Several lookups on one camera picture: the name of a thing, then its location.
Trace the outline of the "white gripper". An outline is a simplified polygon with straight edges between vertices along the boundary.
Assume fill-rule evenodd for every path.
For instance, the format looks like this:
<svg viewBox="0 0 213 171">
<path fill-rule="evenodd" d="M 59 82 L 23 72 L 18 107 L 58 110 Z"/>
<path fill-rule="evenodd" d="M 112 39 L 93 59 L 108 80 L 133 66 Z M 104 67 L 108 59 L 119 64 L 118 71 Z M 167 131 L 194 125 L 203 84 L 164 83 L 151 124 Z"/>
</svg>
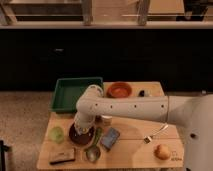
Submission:
<svg viewBox="0 0 213 171">
<path fill-rule="evenodd" d="M 79 135 L 86 134 L 93 125 L 93 116 L 77 113 L 74 117 L 74 128 Z"/>
</svg>

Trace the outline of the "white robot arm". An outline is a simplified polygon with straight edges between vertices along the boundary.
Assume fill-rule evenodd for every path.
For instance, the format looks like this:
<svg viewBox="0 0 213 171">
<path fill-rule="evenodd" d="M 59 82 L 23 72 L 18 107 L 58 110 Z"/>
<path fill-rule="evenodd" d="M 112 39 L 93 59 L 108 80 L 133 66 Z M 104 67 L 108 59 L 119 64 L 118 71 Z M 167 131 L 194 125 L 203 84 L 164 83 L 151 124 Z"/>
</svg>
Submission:
<svg viewBox="0 0 213 171">
<path fill-rule="evenodd" d="M 75 130 L 85 134 L 99 115 L 180 125 L 186 129 L 183 171 L 213 171 L 213 94 L 107 98 L 90 85 L 76 103 Z"/>
</svg>

